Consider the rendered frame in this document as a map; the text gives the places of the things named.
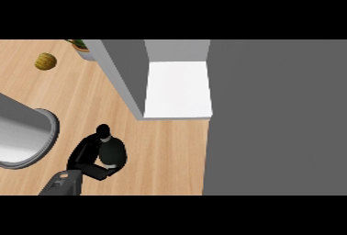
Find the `grey open cabinet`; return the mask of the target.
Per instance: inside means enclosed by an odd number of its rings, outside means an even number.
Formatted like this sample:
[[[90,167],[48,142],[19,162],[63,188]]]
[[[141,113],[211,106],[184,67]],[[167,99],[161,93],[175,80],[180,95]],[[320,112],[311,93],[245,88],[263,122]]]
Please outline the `grey open cabinet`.
[[[87,39],[84,43],[137,120],[211,118],[206,39]]]

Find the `yellow round squash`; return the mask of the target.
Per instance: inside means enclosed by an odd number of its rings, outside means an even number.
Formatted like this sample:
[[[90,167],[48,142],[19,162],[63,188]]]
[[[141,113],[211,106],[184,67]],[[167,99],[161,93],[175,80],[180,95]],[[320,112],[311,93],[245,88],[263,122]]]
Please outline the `yellow round squash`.
[[[50,53],[43,52],[38,55],[34,65],[40,70],[47,71],[56,67],[57,59]]]

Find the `potted green plant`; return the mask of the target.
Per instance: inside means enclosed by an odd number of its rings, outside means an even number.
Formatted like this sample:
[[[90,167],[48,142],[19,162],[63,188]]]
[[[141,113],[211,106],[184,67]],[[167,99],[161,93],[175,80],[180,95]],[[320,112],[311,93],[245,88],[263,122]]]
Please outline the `potted green plant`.
[[[79,57],[93,62],[94,58],[91,56],[91,52],[84,44],[84,41],[81,39],[68,39],[68,42],[72,44],[72,47],[79,55]]]

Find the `large dark grey cabinet door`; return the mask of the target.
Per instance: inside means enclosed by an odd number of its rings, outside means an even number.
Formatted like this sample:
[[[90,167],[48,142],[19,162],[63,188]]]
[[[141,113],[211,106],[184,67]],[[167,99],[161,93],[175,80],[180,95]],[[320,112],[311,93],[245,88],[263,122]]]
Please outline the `large dark grey cabinet door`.
[[[215,40],[208,195],[347,195],[347,40]]]

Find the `grey rounded appliance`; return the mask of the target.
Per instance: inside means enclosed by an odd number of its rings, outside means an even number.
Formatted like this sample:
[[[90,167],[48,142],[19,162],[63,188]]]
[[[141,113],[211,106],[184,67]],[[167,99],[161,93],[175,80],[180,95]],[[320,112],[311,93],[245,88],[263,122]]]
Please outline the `grey rounded appliance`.
[[[0,93],[0,167],[23,169],[51,150],[59,134],[57,116]]]

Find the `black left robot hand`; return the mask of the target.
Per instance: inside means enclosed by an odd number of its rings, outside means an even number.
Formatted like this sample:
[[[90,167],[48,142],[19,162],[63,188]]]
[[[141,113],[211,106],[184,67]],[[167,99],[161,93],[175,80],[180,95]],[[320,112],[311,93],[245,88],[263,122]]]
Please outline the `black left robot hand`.
[[[76,144],[66,163],[68,170],[79,170],[84,175],[99,181],[116,173],[115,169],[106,169],[94,163],[100,145],[99,136],[90,134]]]

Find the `dark wine bottle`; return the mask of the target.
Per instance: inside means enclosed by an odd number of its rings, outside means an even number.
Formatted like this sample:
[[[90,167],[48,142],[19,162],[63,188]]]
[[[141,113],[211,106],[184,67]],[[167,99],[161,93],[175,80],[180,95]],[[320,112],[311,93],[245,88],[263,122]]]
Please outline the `dark wine bottle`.
[[[100,162],[107,169],[121,169],[127,162],[127,153],[122,141],[110,135],[107,124],[96,128],[96,135],[102,141],[99,147]]]

